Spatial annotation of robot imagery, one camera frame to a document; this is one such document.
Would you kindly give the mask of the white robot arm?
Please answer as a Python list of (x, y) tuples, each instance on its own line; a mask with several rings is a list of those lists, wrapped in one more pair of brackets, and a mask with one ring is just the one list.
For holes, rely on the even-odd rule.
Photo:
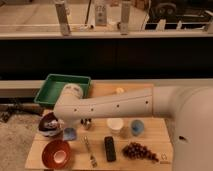
[(67, 84), (54, 115), (67, 124), (83, 118), (171, 117), (172, 171), (213, 171), (213, 86), (160, 86), (85, 98), (80, 86)]

